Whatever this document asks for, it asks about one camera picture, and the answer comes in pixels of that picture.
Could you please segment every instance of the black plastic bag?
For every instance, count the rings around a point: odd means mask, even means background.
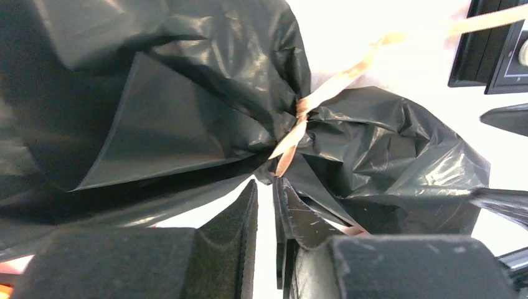
[[[0,181],[16,186],[0,188],[0,259],[59,225],[150,225],[252,173],[269,182],[310,91],[283,0],[3,1],[0,36],[2,93],[39,169]],[[328,219],[428,234],[469,233],[467,195],[488,175],[442,122],[378,88],[315,109],[286,173]]]

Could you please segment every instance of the round white button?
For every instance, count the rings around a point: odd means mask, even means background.
[[[528,40],[524,42],[519,51],[519,63],[528,67]]]

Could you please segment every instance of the beige ribbon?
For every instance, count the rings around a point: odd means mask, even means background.
[[[461,21],[452,22],[445,26],[439,26],[437,29],[444,31],[444,36],[455,36],[457,34],[464,34],[494,27],[512,24],[518,21],[528,19],[528,4],[523,4],[502,11],[491,12],[489,14],[482,14],[480,16],[470,17]],[[391,32],[384,35],[381,39],[373,44],[373,48],[367,55],[355,66],[340,72],[324,82],[312,94],[302,98],[297,103],[297,123],[286,134],[286,136],[278,143],[277,147],[268,159],[276,158],[280,155],[276,176],[284,175],[290,166],[297,145],[306,133],[306,125],[308,123],[308,113],[320,106],[326,100],[329,100],[345,88],[347,88],[353,81],[364,74],[369,67],[374,63],[374,58],[379,49],[383,45],[397,44],[405,42],[406,40],[416,39],[423,36],[429,36],[432,28],[422,28],[415,32]]]

